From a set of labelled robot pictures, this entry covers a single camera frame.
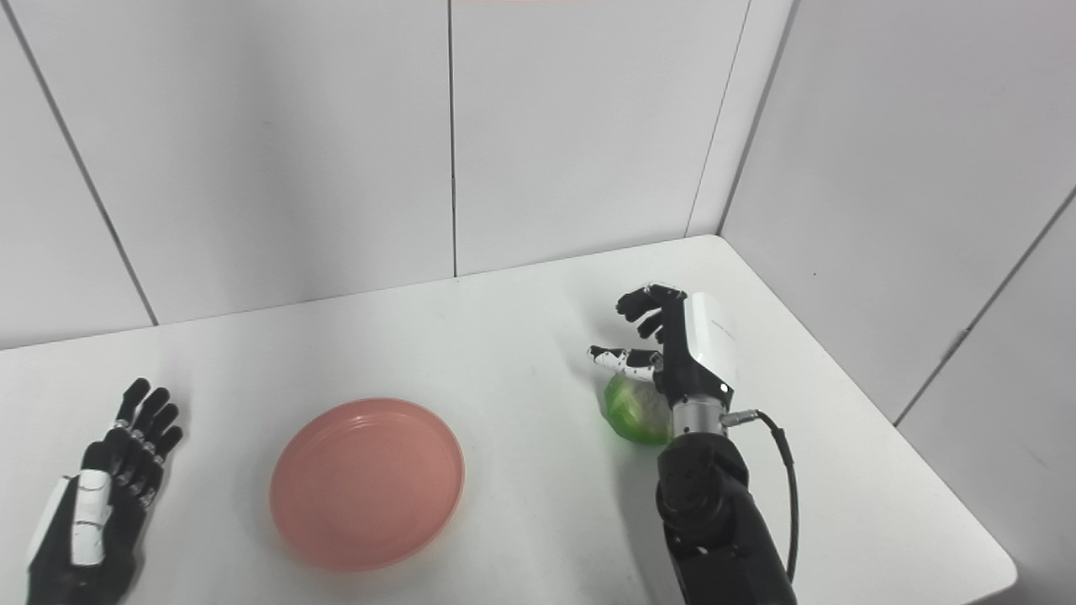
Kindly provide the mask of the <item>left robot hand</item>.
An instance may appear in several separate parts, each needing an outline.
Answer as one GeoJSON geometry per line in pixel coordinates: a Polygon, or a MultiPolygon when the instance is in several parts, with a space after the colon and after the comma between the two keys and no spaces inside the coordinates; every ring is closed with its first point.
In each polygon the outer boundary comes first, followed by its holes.
{"type": "Polygon", "coordinates": [[[29,549],[27,604],[124,600],[166,459],[183,439],[166,388],[142,376],[126,388],[111,428],[49,494],[29,549]]]}

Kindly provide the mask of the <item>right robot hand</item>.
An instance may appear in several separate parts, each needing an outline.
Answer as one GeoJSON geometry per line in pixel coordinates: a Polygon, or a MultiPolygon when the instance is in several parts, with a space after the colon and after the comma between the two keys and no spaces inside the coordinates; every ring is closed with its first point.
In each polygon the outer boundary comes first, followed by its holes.
{"type": "Polygon", "coordinates": [[[726,413],[736,391],[736,344],[730,318],[714,296],[653,282],[627,292],[615,313],[659,350],[587,347],[594,364],[633,380],[650,382],[670,408],[706,402],[726,413]]]}

